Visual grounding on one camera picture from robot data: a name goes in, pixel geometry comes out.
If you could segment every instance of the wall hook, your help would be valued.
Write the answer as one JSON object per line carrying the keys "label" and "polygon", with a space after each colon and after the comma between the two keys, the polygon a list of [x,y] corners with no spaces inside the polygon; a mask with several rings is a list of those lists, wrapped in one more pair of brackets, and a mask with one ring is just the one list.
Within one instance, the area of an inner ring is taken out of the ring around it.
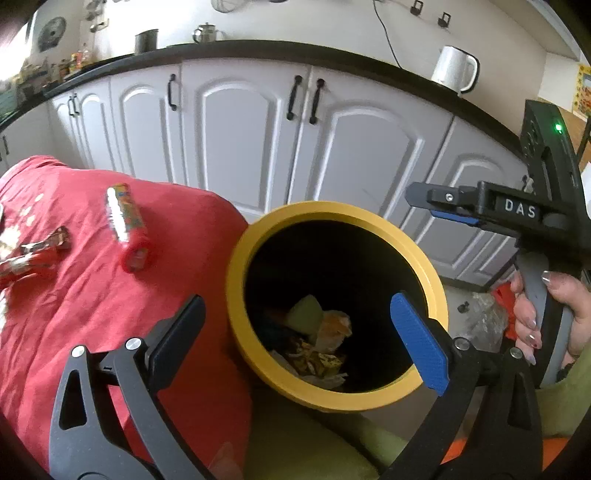
{"label": "wall hook", "polygon": [[441,16],[441,18],[437,19],[437,25],[439,25],[441,28],[447,28],[449,27],[449,21],[452,19],[452,16],[447,13],[447,12],[443,12],[443,15]]}
{"label": "wall hook", "polygon": [[410,8],[410,12],[415,17],[418,17],[421,14],[422,11],[423,11],[423,2],[421,2],[421,0],[414,0],[414,4]]}

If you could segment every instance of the plastic bag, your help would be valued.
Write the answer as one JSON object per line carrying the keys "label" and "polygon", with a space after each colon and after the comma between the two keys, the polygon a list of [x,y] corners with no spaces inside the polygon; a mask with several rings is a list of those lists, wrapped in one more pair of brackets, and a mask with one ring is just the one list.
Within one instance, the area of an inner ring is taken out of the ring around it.
{"label": "plastic bag", "polygon": [[470,340],[478,350],[498,352],[508,325],[507,311],[490,293],[473,293],[467,313],[468,320],[458,336]]}

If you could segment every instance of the cabinet handle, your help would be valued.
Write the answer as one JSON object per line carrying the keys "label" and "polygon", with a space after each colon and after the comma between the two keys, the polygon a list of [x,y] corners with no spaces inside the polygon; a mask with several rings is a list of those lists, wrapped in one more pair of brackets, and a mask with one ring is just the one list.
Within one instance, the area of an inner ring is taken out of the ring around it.
{"label": "cabinet handle", "polygon": [[76,94],[74,94],[72,96],[72,106],[74,107],[74,114],[75,115],[80,115],[80,112],[78,110],[76,110],[76,99],[78,98],[78,96]]}
{"label": "cabinet handle", "polygon": [[177,79],[177,76],[174,73],[170,74],[170,80],[168,81],[168,106],[173,112],[177,111],[177,106],[172,101],[172,83]]}
{"label": "cabinet handle", "polygon": [[68,115],[74,116],[72,110],[70,110],[70,102],[72,101],[72,97],[68,98]]}
{"label": "cabinet handle", "polygon": [[290,103],[287,106],[287,119],[288,120],[293,120],[295,117],[294,112],[292,112],[292,110],[294,109],[294,103],[296,101],[297,86],[301,83],[301,81],[302,81],[301,75],[296,75],[294,77],[294,86],[291,87],[291,93],[290,93]]}
{"label": "cabinet handle", "polygon": [[318,102],[320,102],[320,91],[324,86],[324,80],[318,79],[316,81],[316,93],[314,94],[314,100],[312,101],[312,113],[310,115],[310,123],[315,125],[318,122],[318,117],[316,116],[316,111],[318,110]]}

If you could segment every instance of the fingernail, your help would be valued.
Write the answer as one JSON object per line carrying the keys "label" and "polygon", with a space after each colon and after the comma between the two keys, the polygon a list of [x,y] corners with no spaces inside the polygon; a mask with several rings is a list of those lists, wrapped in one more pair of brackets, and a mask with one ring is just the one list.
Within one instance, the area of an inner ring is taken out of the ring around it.
{"label": "fingernail", "polygon": [[532,330],[535,330],[535,328],[537,327],[537,325],[535,324],[535,317],[527,317],[525,319],[525,324],[531,328]]}
{"label": "fingernail", "polygon": [[535,365],[535,357],[533,354],[524,352],[523,355],[530,365]]}
{"label": "fingernail", "polygon": [[542,272],[542,282],[544,282],[547,287],[550,285],[550,272],[548,270]]}
{"label": "fingernail", "polygon": [[530,344],[530,347],[532,347],[532,348],[540,348],[541,347],[541,345],[538,344],[538,340],[536,340],[533,335],[528,335],[527,340],[528,340],[527,343]]}

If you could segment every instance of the window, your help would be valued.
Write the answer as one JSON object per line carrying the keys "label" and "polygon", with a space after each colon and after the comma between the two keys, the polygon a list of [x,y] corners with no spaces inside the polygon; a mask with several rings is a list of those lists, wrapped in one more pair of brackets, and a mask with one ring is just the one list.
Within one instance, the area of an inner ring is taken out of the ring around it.
{"label": "window", "polygon": [[24,25],[8,47],[0,49],[0,81],[16,75],[22,67],[22,62],[31,54],[33,46],[33,23],[37,13]]}

